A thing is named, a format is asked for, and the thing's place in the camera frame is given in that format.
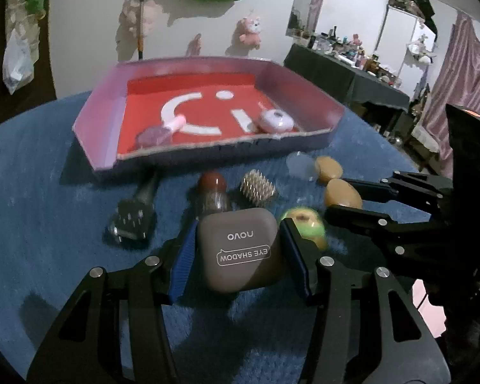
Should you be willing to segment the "blue textured table cloth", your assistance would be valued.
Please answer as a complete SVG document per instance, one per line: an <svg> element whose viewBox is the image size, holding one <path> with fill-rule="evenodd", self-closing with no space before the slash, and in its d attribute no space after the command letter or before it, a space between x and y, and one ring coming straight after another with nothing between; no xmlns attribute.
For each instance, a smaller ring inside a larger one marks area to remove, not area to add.
<svg viewBox="0 0 480 384"><path fill-rule="evenodd" d="M259 168L288 201L269 208L277 216L289 203L323 209L322 188L290 178L286 154L191 167L167 174L159 185L150 250L118 247L103 234L116 204L137 183L99 183L92 172L71 130L88 96L50 102L0 125L0 351L21 379L89 269L128 268L182 236L193 219L190 189L201 168L217 168L235 187L248 170ZM351 179L377 181L395 170L416 170L348 110L329 147L310 154L333 157ZM296 383L316 311L303 304L292 283L282 280L236 296L206 292L190 283L178 305L163 307L181 382Z"/></svg>

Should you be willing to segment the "pink nail polish bottle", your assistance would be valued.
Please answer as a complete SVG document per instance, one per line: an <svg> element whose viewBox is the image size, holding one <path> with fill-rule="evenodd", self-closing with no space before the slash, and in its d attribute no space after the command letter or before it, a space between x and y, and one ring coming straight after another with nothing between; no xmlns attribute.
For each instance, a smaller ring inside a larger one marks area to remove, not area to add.
<svg viewBox="0 0 480 384"><path fill-rule="evenodd" d="M151 126L136 136L137 148L154 148L172 143L174 133L180 131L186 124L184 115L176 115L173 119L159 126Z"/></svg>

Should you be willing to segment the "green hooded capybara toy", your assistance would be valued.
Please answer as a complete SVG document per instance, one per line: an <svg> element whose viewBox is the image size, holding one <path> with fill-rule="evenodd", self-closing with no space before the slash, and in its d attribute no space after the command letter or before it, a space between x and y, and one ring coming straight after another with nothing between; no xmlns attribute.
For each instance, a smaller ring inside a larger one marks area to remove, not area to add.
<svg viewBox="0 0 480 384"><path fill-rule="evenodd" d="M286 210L280 217L280 220L284 219L292 219L302 238L314 242L319 250L326 250L326 229L317 211L303 206L294 207Z"/></svg>

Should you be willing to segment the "pink curtain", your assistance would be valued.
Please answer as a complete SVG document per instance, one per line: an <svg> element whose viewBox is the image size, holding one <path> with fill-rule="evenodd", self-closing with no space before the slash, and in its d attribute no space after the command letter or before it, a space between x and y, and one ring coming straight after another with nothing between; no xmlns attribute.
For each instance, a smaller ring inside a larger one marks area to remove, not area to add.
<svg viewBox="0 0 480 384"><path fill-rule="evenodd" d="M480 40L476 37L471 17L462 12L452 27L430 105L421 121L439 145L440 173L451 178L453 156L449 144L447 104L469 108L480 114Z"/></svg>

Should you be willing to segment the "white plastic bag hanging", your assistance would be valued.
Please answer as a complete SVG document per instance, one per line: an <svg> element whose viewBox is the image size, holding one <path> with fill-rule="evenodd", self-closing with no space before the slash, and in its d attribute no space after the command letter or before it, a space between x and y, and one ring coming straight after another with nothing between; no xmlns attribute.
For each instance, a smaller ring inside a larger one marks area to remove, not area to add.
<svg viewBox="0 0 480 384"><path fill-rule="evenodd" d="M34 63L29 43L20 37L16 29L12 30L7 41L2 63L2 77L9 94L13 94L34 79Z"/></svg>

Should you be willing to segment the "pale pink plush on wall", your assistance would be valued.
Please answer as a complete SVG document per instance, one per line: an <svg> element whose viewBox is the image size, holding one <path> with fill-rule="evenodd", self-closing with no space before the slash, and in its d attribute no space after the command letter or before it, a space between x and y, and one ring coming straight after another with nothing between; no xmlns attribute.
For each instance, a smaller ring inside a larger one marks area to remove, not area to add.
<svg viewBox="0 0 480 384"><path fill-rule="evenodd" d="M155 21L162 13L162 7L153 0L145 1L144 9L144 37L151 34ZM119 30L138 37L139 26L139 1L124 0L122 11L119 15Z"/></svg>

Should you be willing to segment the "grey eye shadow case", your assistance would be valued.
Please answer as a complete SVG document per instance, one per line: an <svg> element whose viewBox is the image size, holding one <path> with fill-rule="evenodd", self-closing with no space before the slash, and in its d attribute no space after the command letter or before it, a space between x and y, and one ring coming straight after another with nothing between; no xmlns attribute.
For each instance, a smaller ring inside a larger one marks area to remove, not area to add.
<svg viewBox="0 0 480 384"><path fill-rule="evenodd" d="M202 273L220 293L273 283L278 276L278 223L263 208L214 213L197 226Z"/></svg>

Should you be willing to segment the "orange round makeup sponge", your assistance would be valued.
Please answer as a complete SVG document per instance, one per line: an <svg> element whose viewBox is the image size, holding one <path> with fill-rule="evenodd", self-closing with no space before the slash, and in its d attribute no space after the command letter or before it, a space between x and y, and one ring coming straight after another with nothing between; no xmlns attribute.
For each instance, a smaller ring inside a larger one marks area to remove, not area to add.
<svg viewBox="0 0 480 384"><path fill-rule="evenodd" d="M332 179L326 186L324 193L326 207L332 205L362 209L362 197L350 183L342 179Z"/></svg>

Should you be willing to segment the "lilac round compact device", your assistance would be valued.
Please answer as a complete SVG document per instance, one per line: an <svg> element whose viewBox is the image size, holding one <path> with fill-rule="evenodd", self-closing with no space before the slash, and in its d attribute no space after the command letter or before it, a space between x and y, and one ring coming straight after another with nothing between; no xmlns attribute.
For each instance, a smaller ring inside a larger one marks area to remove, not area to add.
<svg viewBox="0 0 480 384"><path fill-rule="evenodd" d="M257 126L265 133L288 133L293 130L295 121L280 108L262 108Z"/></svg>

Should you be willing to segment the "pink cardboard tray red bottom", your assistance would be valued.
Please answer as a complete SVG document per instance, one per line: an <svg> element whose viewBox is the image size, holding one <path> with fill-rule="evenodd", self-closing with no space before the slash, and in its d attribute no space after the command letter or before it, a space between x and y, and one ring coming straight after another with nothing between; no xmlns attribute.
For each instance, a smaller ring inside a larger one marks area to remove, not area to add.
<svg viewBox="0 0 480 384"><path fill-rule="evenodd" d="M262 108L295 121L288 133L257 126ZM73 123L92 169L111 173L152 163L253 160L325 148L344 106L290 69L264 59L194 56L130 61L114 66ZM184 115L172 143L137 148L136 136Z"/></svg>

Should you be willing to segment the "white cabinet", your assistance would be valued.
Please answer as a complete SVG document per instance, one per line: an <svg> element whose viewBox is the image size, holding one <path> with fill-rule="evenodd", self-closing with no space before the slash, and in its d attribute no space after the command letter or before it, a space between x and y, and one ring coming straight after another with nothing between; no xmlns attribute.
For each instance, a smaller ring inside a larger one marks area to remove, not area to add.
<svg viewBox="0 0 480 384"><path fill-rule="evenodd" d="M434 62L436 33L426 24L416 0L388 0L374 53L395 86L409 97Z"/></svg>

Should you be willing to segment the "pink plush toy on wall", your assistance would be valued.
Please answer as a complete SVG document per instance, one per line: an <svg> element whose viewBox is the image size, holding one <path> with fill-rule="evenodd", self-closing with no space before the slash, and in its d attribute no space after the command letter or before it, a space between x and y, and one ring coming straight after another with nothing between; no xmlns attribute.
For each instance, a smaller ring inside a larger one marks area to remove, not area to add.
<svg viewBox="0 0 480 384"><path fill-rule="evenodd" d="M261 46L261 20L259 17L244 17L240 21L239 42L245 46L259 49Z"/></svg>

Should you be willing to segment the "glitter bottle red round cap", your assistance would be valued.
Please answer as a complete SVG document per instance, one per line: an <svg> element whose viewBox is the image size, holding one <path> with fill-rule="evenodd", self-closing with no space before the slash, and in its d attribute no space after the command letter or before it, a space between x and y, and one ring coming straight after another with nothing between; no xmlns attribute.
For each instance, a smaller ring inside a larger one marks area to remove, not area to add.
<svg viewBox="0 0 480 384"><path fill-rule="evenodd" d="M227 182L219 172L204 172L197 183L196 214L200 218L232 210Z"/></svg>

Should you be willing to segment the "orange tipped stick on wall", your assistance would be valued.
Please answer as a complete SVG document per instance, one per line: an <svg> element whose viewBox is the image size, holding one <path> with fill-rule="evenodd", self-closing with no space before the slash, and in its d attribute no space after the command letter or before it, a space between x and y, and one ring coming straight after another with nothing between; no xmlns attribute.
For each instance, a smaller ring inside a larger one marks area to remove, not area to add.
<svg viewBox="0 0 480 384"><path fill-rule="evenodd" d="M138 59L144 59L144 9L145 0L139 0Z"/></svg>

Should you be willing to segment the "small pink hanging figure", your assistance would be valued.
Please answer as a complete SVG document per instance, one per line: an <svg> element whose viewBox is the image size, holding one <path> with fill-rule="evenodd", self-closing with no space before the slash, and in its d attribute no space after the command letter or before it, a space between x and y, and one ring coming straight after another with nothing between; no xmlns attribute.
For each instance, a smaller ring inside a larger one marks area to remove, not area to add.
<svg viewBox="0 0 480 384"><path fill-rule="evenodd" d="M189 42L186 56L199 56L202 48L201 43L202 35L200 33L196 34L195 37Z"/></svg>

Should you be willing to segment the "black star nail polish bottle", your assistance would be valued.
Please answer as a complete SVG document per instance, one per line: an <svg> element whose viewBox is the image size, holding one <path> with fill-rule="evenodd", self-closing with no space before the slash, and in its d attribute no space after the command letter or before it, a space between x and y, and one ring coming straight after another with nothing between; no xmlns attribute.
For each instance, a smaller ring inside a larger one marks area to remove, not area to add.
<svg viewBox="0 0 480 384"><path fill-rule="evenodd" d="M152 177L141 183L131 198L118 202L107 226L109 236L117 244L129 249L149 246L157 220L154 209L156 190L157 177Z"/></svg>

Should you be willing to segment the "dark cloth covered side table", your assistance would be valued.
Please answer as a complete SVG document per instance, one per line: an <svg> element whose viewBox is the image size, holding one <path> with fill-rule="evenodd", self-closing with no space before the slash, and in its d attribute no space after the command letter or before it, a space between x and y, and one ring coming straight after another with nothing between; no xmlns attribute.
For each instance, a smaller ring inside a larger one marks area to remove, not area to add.
<svg viewBox="0 0 480 384"><path fill-rule="evenodd" d="M400 90L377 80L367 72L352 68L332 56L321 55L304 46L293 44L284 59L284 66L345 106L352 103L371 103L408 110L409 97Z"/></svg>

